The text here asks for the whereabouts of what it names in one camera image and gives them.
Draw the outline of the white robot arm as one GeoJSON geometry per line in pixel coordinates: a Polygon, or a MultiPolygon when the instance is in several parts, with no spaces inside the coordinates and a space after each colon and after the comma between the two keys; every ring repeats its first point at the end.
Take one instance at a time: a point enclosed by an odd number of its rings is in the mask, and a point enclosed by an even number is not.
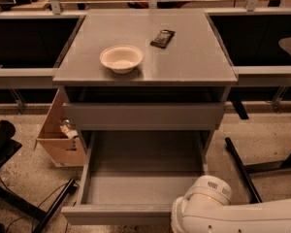
{"type": "Polygon", "coordinates": [[[291,199],[232,205],[232,189],[204,175],[173,204],[174,233],[291,233],[291,199]]]}

